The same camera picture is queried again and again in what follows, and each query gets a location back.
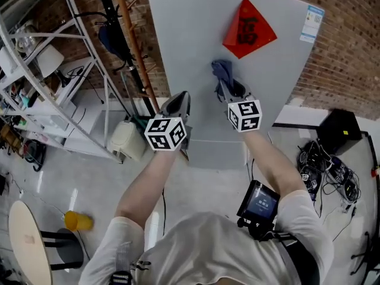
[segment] yellow bucket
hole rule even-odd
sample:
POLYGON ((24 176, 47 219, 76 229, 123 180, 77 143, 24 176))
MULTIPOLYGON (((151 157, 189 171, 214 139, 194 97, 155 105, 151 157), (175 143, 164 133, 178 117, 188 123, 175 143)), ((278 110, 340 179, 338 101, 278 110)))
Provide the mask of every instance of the yellow bucket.
POLYGON ((91 230, 93 227, 93 220, 85 214, 80 214, 75 211, 67 211, 65 214, 65 227, 71 231, 91 230))

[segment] chinese character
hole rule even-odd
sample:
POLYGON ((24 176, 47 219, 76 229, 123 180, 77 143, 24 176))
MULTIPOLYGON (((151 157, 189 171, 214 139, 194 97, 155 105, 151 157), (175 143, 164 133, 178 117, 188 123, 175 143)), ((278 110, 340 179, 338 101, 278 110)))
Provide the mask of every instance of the chinese character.
POLYGON ((252 45, 255 43, 257 39, 257 34, 254 32, 255 22, 258 22, 255 17, 240 18, 239 34, 237 36, 237 40, 240 44, 247 43, 249 45, 252 45))

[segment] handheld device with screen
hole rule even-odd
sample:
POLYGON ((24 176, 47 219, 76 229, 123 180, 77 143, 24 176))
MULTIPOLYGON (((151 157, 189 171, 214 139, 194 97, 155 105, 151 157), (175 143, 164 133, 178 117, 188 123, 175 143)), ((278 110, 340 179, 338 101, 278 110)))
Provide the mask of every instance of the handheld device with screen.
POLYGON ((254 239, 261 239, 268 231, 273 230, 279 199, 279 194, 258 180, 252 180, 237 212, 237 216, 240 217, 237 225, 248 227, 254 239))

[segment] screen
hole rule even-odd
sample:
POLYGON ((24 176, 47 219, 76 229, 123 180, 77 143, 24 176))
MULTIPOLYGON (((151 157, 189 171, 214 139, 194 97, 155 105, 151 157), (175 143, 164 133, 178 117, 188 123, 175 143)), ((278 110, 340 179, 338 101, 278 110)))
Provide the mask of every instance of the screen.
POLYGON ((246 210, 259 216, 270 218, 276 204, 276 199, 270 197, 260 187, 255 187, 246 210))

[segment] wooden tabletop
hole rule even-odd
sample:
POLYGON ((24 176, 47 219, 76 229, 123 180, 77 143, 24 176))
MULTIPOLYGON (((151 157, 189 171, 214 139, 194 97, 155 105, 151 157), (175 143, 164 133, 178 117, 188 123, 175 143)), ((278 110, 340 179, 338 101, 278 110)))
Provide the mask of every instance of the wooden tabletop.
POLYGON ((51 285, 48 256, 28 206, 22 201, 13 203, 8 223, 12 249, 23 273, 33 285, 51 285))

